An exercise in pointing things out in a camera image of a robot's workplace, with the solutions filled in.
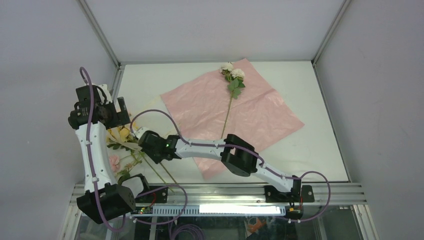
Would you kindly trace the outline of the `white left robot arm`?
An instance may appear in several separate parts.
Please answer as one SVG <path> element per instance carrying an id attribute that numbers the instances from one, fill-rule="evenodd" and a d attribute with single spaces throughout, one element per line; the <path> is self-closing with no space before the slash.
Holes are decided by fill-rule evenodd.
<path id="1" fill-rule="evenodd" d="M 78 208 L 97 224 L 103 224 L 145 203 L 150 186 L 142 174 L 118 183 L 111 169 L 106 134 L 109 129 L 130 123 L 125 101 L 118 98 L 120 110 L 108 100 L 104 90 L 85 85 L 76 89 L 78 101 L 68 122 L 79 140 L 85 171 L 84 194 L 76 199 Z"/>

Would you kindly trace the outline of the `pink wrapping paper sheet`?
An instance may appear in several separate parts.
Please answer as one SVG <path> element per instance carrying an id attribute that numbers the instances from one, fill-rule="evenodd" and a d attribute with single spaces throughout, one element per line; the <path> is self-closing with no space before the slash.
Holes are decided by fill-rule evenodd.
<path id="1" fill-rule="evenodd" d="M 304 126 L 247 59 L 233 66 L 245 74 L 245 87 L 236 99 L 230 99 L 229 83 L 219 70 L 161 95 L 186 139 L 219 140 L 235 134 L 260 152 Z"/>

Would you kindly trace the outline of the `cream ribbon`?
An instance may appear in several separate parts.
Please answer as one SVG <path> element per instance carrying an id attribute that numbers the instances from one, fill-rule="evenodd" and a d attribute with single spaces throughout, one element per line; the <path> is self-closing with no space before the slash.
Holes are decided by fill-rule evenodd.
<path id="1" fill-rule="evenodd" d="M 137 114 L 146 110 L 160 110 L 168 114 L 170 117 L 172 116 L 159 95 L 154 96 L 147 101 L 131 101 L 128 108 L 132 117 L 135 117 Z M 133 128 L 139 129 L 142 127 L 149 128 L 157 133 L 176 132 L 176 128 L 172 121 L 165 114 L 156 111 L 144 113 L 135 119 Z"/>

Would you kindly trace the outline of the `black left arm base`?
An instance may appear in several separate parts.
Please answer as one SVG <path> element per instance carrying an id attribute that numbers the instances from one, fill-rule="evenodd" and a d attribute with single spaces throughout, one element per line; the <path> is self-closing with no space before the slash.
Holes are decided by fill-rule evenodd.
<path id="1" fill-rule="evenodd" d="M 131 190 L 137 204 L 165 204 L 168 202 L 169 188 L 159 189 L 159 185 L 151 185 L 143 174 L 136 174 L 123 180 L 122 186 Z"/>

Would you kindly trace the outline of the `white fake rose stem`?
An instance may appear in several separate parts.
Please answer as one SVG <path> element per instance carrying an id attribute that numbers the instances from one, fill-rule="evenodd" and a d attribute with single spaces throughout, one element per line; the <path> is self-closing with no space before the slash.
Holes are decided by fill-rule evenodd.
<path id="1" fill-rule="evenodd" d="M 244 79 L 246 75 L 242 69 L 235 68 L 232 62 L 224 63 L 220 67 L 219 72 L 224 76 L 224 79 L 228 82 L 227 90 L 229 93 L 229 103 L 227 106 L 225 120 L 221 131 L 221 138 L 223 138 L 227 122 L 230 116 L 232 102 L 234 99 L 238 99 L 239 95 L 242 93 L 242 89 L 246 87 L 244 84 Z"/>

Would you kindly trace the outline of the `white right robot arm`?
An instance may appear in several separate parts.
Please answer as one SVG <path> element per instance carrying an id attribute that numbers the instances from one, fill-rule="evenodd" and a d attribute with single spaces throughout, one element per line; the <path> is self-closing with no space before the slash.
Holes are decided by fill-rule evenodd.
<path id="1" fill-rule="evenodd" d="M 255 148 L 235 134 L 220 140 L 185 139 L 179 135 L 161 137 L 147 130 L 138 140 L 138 146 L 156 164 L 163 160 L 203 158 L 221 162 L 232 174 L 239 177 L 255 176 L 282 193 L 294 203 L 302 196 L 302 180 L 289 176 L 266 163 Z"/>

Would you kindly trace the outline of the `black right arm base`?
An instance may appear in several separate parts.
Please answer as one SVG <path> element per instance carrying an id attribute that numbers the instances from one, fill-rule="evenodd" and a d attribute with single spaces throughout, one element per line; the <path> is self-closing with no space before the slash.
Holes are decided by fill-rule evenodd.
<path id="1" fill-rule="evenodd" d="M 315 196 L 311 185 L 302 185 L 291 192 L 280 192 L 271 185 L 264 186 L 266 203 L 313 203 Z"/>

